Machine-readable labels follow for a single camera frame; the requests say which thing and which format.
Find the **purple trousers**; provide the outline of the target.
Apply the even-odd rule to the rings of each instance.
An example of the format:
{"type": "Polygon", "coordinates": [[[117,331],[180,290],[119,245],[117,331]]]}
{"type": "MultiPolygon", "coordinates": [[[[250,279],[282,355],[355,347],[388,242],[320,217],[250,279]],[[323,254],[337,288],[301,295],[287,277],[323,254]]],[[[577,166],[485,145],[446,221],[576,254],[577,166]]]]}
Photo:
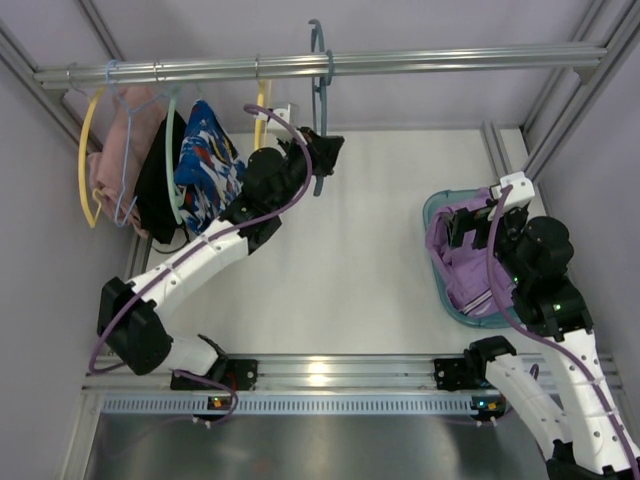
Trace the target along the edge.
{"type": "Polygon", "coordinates": [[[459,323],[476,328],[500,329],[508,323],[490,289],[484,249],[472,247],[475,233],[464,236],[461,247],[448,244],[445,216],[459,209],[477,210],[491,199],[489,190],[445,190],[432,195],[423,207],[425,247],[431,259],[442,305],[459,323]]]}

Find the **teal plastic hanger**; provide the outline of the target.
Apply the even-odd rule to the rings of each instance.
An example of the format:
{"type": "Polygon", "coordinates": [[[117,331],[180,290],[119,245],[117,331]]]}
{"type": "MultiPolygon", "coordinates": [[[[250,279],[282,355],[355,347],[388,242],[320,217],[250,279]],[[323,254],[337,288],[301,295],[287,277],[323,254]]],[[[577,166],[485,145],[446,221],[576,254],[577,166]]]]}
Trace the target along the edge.
{"type": "MultiPolygon", "coordinates": [[[[312,26],[310,35],[311,52],[323,54],[327,60],[326,72],[319,77],[313,77],[311,80],[312,120],[314,124],[314,130],[318,132],[320,136],[327,136],[327,88],[332,83],[334,74],[333,53],[330,49],[326,48],[321,22],[317,19],[312,19],[308,22],[308,24],[312,26]]],[[[322,194],[325,177],[326,176],[315,177],[316,183],[313,190],[314,197],[319,197],[322,194]]]]}

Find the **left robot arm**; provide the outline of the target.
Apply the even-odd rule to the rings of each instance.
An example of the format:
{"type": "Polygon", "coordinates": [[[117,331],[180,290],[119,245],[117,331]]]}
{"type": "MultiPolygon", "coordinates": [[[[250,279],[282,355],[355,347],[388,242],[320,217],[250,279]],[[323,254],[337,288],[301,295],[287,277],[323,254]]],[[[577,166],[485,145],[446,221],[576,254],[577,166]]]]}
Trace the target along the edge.
{"type": "Polygon", "coordinates": [[[101,290],[97,333],[122,365],[137,376],[183,371],[220,381],[226,352],[203,334],[169,331],[166,320],[214,275],[265,244],[309,176],[333,173],[344,143],[341,136],[302,127],[291,141],[254,151],[239,195],[201,235],[152,270],[109,280],[101,290]]]}

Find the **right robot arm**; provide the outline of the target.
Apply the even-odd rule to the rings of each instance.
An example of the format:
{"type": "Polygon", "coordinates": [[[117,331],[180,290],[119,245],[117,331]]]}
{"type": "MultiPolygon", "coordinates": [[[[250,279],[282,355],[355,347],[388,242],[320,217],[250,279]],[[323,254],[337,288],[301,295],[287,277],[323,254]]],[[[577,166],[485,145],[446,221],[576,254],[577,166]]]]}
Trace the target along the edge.
{"type": "Polygon", "coordinates": [[[515,283],[507,322],[536,342],[557,395],[526,371],[502,336],[478,340],[465,352],[481,380],[496,388],[534,437],[551,479],[636,479],[639,448],[616,408],[599,360],[593,321],[567,274],[574,255],[567,227],[524,207],[503,212],[496,202],[445,216],[451,247],[473,233],[485,247],[494,282],[499,263],[515,283]]]}

